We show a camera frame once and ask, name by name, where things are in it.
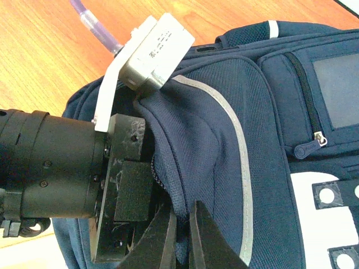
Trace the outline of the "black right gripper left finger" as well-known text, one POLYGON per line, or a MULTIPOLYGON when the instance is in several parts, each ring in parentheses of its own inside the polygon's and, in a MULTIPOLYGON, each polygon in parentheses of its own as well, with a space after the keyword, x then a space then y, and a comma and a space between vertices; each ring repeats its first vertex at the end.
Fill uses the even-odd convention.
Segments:
POLYGON ((119 268, 176 268, 177 218, 171 208, 161 208, 142 238, 119 268))

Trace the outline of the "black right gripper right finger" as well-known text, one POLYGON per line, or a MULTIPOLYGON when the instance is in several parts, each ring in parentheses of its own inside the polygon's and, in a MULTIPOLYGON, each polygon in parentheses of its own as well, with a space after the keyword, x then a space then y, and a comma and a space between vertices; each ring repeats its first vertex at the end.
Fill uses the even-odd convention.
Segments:
POLYGON ((189 268, 248 268, 227 244, 205 204, 196 201, 190 213, 189 268))

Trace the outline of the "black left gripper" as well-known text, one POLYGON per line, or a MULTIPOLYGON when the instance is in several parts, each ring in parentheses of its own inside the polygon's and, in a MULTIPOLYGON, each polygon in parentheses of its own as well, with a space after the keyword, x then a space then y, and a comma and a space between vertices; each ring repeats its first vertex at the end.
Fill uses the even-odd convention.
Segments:
POLYGON ((151 222, 153 177, 141 161, 145 120, 123 114, 111 117, 107 135, 107 175, 99 216, 90 222, 94 263, 122 261, 151 222))

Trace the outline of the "navy blue backpack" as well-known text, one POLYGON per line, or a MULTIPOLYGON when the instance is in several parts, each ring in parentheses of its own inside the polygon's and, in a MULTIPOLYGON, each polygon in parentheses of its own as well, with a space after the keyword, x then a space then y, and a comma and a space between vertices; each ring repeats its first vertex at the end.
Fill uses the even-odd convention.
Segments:
MULTIPOLYGON (((93 124, 103 77, 61 118, 93 124)), ((358 267, 358 30, 230 30, 192 45, 157 91, 118 82, 116 114, 145 120, 151 221, 176 215, 176 268, 189 268, 196 201, 248 268, 358 267)), ((119 268, 92 261, 87 218, 52 219, 68 268, 119 268)))

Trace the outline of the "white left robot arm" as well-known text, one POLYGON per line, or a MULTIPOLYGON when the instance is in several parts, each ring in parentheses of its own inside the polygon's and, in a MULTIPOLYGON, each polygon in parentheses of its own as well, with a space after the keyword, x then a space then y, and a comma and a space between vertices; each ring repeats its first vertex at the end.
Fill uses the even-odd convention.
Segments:
POLYGON ((153 179, 141 161, 143 118, 109 130, 47 112, 1 111, 1 227, 34 237, 52 218, 87 218, 95 263, 120 262, 149 221, 153 179))

